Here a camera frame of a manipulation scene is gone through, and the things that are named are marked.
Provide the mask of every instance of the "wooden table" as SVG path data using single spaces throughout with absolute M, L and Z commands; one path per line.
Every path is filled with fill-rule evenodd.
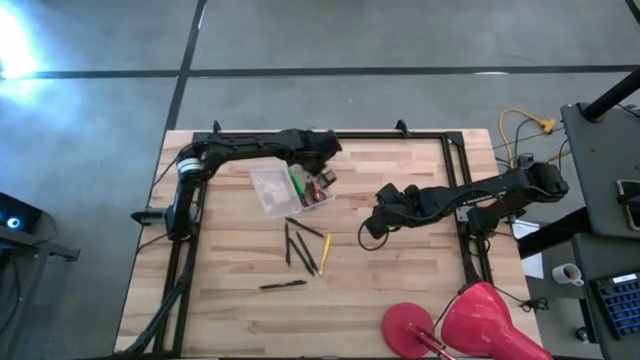
M 473 180 L 497 174 L 488 131 L 462 131 Z M 167 134 L 158 172 L 191 141 L 192 134 Z M 358 227 L 375 204 L 373 194 L 386 183 L 393 182 L 398 189 L 409 184 L 447 185 L 440 142 L 341 143 L 343 151 L 329 164 L 338 176 L 331 187 L 336 198 L 326 207 L 296 217 L 324 233 L 333 233 L 333 247 L 321 277 L 307 274 L 295 253 L 291 267 L 287 267 L 284 220 L 266 216 L 249 180 L 249 168 L 278 160 L 228 163 L 209 182 L 183 356 L 394 356 L 380 333 L 380 321 L 389 306 L 415 302 L 434 319 L 444 310 L 464 283 L 453 217 L 393 233 L 386 246 L 375 252 L 362 250 L 356 240 Z M 153 190 L 152 206 L 172 202 L 176 181 L 172 169 Z M 163 233 L 162 225 L 148 227 L 141 243 Z M 319 262 L 324 240 L 304 231 L 301 234 Z M 130 345 L 156 312 L 170 247 L 169 241 L 162 240 L 138 254 L 116 350 Z M 528 299 L 514 240 L 492 238 L 489 258 L 496 286 Z M 294 279 L 306 279 L 308 284 L 287 290 L 258 290 L 260 285 Z M 505 301 L 516 327 L 540 343 L 533 312 L 524 313 L 512 299 L 505 297 Z M 169 339 L 172 331 L 170 319 Z

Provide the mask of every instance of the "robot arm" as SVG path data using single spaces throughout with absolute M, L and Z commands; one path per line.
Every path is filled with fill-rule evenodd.
M 495 198 L 490 206 L 471 207 L 467 212 L 471 234 L 487 235 L 501 218 L 522 215 L 522 208 L 532 202 L 557 202 L 568 190 L 555 165 L 533 162 L 456 188 L 410 185 L 401 193 L 387 184 L 376 194 L 378 205 L 364 225 L 374 239 L 380 239 L 391 230 L 435 223 L 457 208 Z
M 328 187 L 331 178 L 323 174 L 326 162 L 342 148 L 333 131 L 317 133 L 283 130 L 269 135 L 224 135 L 212 133 L 207 139 L 194 141 L 176 158 L 178 186 L 173 204 L 165 213 L 167 234 L 171 240 L 186 240 L 193 234 L 190 214 L 193 196 L 199 184 L 211 179 L 227 161 L 277 157 L 288 165 L 299 164 Z

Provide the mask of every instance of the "keyboard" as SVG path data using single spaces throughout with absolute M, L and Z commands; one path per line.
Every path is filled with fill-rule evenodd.
M 590 281 L 616 340 L 640 335 L 640 272 Z

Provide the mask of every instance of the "lamp shade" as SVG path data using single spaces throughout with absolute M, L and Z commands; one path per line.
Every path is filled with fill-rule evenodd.
M 486 282 L 467 289 L 444 319 L 442 341 L 471 356 L 551 360 L 551 354 L 513 326 L 500 295 Z

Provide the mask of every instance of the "red lamp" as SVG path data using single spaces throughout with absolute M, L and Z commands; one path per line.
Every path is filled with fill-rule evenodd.
M 397 355 L 417 359 L 429 350 L 454 359 L 431 335 L 433 321 L 416 304 L 392 306 L 382 320 L 385 342 Z M 551 354 L 513 326 L 506 304 L 486 282 L 468 288 L 442 324 L 442 341 L 471 356 L 496 360 L 551 360 Z

